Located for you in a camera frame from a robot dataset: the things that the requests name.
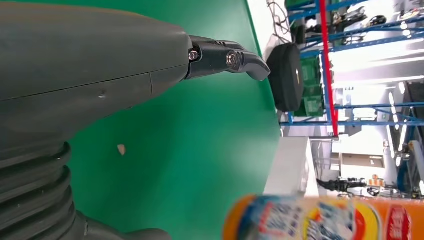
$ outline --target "orange bottle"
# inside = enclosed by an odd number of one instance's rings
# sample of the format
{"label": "orange bottle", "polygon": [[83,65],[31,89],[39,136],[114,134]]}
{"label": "orange bottle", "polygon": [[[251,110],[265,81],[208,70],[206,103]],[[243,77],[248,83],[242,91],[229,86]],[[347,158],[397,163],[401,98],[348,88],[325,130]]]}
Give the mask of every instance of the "orange bottle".
{"label": "orange bottle", "polygon": [[418,200],[249,195],[235,204],[223,240],[421,240]]}

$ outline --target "red pole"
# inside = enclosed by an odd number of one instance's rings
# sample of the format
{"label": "red pole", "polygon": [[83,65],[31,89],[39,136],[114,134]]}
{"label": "red pole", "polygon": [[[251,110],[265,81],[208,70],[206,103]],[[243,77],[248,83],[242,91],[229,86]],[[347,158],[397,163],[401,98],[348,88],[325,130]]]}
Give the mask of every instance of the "red pole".
{"label": "red pole", "polygon": [[322,51],[322,59],[325,65],[325,75],[326,85],[328,89],[328,101],[330,105],[331,112],[331,125],[332,130],[334,132],[334,136],[339,135],[339,128],[337,122],[339,121],[336,110],[334,109],[334,101],[333,101],[333,87],[332,87],[332,75],[330,71],[330,58],[329,58],[329,31],[327,29],[327,10],[326,10],[326,0],[319,0],[319,12],[321,15],[321,28],[322,28],[322,43],[324,44],[324,49]]}

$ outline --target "green table surface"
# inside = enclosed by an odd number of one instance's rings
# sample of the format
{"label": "green table surface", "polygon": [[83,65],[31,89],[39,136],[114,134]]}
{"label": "green table surface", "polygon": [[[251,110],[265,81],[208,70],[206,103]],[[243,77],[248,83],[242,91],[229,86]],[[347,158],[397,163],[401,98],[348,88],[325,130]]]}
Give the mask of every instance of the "green table surface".
{"label": "green table surface", "polygon": [[[35,2],[135,12],[258,51],[244,0]],[[267,80],[220,73],[183,81],[70,141],[76,207],[124,232],[162,228],[174,240],[219,239],[232,204],[263,191],[279,137]]]}

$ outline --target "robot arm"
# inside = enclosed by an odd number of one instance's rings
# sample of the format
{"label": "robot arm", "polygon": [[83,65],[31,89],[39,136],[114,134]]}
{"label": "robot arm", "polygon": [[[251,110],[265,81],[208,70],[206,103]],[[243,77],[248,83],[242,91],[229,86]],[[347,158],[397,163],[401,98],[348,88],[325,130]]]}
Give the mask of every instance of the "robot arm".
{"label": "robot arm", "polygon": [[238,43],[98,8],[0,2],[0,236],[6,240],[169,240],[75,210],[66,141],[185,79],[270,73]]}
{"label": "robot arm", "polygon": [[100,8],[0,3],[0,153],[65,142],[88,124],[221,72],[265,79],[238,43]]}

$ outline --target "blue metal shelf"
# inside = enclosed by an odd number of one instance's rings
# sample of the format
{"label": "blue metal shelf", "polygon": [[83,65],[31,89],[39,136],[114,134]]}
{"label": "blue metal shelf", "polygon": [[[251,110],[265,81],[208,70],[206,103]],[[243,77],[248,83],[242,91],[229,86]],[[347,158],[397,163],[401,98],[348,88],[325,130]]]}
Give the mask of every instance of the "blue metal shelf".
{"label": "blue metal shelf", "polygon": [[[359,3],[363,3],[367,1],[369,0],[346,0],[346,1],[341,1],[334,4],[329,4],[326,6],[325,9],[327,11],[334,11],[340,8],[349,7],[351,5],[359,4]],[[298,5],[290,6],[287,8],[287,10],[289,12],[296,12],[296,13],[293,13],[292,15],[288,16],[288,19],[290,20],[290,22],[293,22],[298,19],[316,15],[320,12],[319,5],[320,5],[319,0],[315,0],[315,1],[308,1]]]}
{"label": "blue metal shelf", "polygon": [[[324,0],[311,0],[299,5],[291,6],[288,8],[289,11],[294,12],[290,15],[290,20],[296,20],[300,18],[304,18],[307,16],[312,16],[315,14],[320,13],[321,15],[324,14],[324,11],[334,11],[336,9],[342,8],[342,7],[348,7],[350,5],[366,2],[369,0],[347,0],[342,1],[340,3],[330,4],[328,6],[323,6],[320,8],[320,3],[325,4]],[[368,33],[368,32],[376,32],[376,31],[403,31],[399,26],[402,24],[413,24],[417,22],[424,21],[424,16],[418,16],[413,17],[410,19],[406,19],[404,21],[396,21],[396,22],[390,22],[382,25],[377,26],[371,26],[371,27],[365,27],[357,30],[352,31],[346,31],[346,32],[340,32],[336,34],[330,34],[328,36],[328,41],[333,42],[336,40],[340,40],[346,37],[355,37],[355,35]],[[345,50],[351,50],[351,49],[357,49],[357,48],[364,48],[369,46],[375,46],[375,45],[381,45],[381,44],[387,44],[387,43],[394,43],[399,41],[406,41],[406,40],[412,40],[412,39],[418,39],[418,38],[424,38],[424,27],[413,27],[408,28],[408,30],[411,31],[411,34],[409,36],[396,36],[396,37],[390,37],[385,39],[378,39],[373,41],[365,41],[365,42],[359,42],[349,45],[342,45],[342,46],[336,46],[328,49],[329,53],[335,53]],[[311,47],[319,46],[321,43],[323,43],[323,37],[321,36],[314,36],[311,38],[308,38],[307,43],[309,45],[302,49],[301,57],[302,58],[309,58],[309,57],[316,57],[320,56],[320,59],[323,59],[322,56],[324,55],[323,49],[318,50],[309,50],[305,51],[307,49],[310,49]],[[367,105],[335,105],[334,106],[334,112],[330,109],[330,103],[333,101],[333,99],[329,99],[329,93],[332,91],[331,86],[329,85],[329,79],[327,76],[327,71],[329,66],[325,64],[325,61],[322,62],[322,77],[323,77],[323,84],[324,84],[324,99],[325,99],[325,114],[327,121],[314,121],[316,117],[309,117],[302,121],[294,121],[293,114],[289,112],[288,114],[288,121],[280,123],[281,126],[332,126],[334,123],[332,122],[332,118],[334,118],[334,115],[339,110],[353,110],[353,109],[361,109],[361,108],[371,108],[378,112],[382,112],[385,114],[393,115],[390,111],[383,110],[381,108],[391,108],[391,107],[424,107],[424,102],[406,102],[406,103],[397,103],[397,104],[367,104]],[[418,119],[414,116],[406,116],[400,113],[395,113],[395,115],[398,117],[398,121],[354,121],[353,119],[348,121],[338,121],[338,126],[424,126],[424,120]]]}

